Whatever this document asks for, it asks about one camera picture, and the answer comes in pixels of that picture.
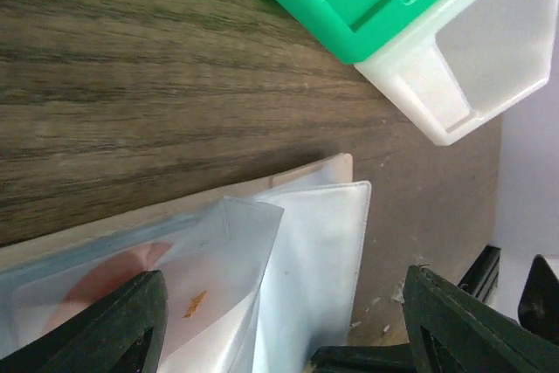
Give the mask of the beige leather card holder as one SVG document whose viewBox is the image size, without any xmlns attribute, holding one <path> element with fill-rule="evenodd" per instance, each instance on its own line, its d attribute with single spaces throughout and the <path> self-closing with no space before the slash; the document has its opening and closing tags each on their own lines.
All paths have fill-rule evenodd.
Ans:
<svg viewBox="0 0 559 373">
<path fill-rule="evenodd" d="M 339 154 L 297 169 L 74 226 L 1 251 L 1 360 L 24 342 L 10 302 L 20 286 L 167 239 L 232 245 L 252 291 L 156 372 L 300 372 L 347 340 L 371 185 Z"/>
</svg>

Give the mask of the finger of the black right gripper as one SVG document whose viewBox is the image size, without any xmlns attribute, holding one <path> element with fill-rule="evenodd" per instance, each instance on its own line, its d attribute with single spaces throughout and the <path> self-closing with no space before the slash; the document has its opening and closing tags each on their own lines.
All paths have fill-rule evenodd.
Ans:
<svg viewBox="0 0 559 373">
<path fill-rule="evenodd" d="M 520 324 L 541 338 L 558 337 L 558 278 L 542 255 L 536 255 L 517 309 Z"/>
</svg>

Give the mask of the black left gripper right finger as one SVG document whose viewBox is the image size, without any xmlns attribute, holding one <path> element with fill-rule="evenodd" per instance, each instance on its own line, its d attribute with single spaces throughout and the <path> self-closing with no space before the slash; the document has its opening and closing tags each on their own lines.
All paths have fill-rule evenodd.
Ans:
<svg viewBox="0 0 559 373">
<path fill-rule="evenodd" d="M 424 266 L 404 283 L 409 341 L 382 347 L 325 346 L 312 372 L 556 372 L 558 347 Z"/>
</svg>

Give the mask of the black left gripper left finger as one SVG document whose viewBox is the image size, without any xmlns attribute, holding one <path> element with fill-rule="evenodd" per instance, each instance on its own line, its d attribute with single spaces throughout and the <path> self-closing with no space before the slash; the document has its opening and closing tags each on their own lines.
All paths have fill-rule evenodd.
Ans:
<svg viewBox="0 0 559 373">
<path fill-rule="evenodd" d="M 160 271 L 145 271 L 1 360 L 2 372 L 156 372 L 168 319 Z"/>
</svg>

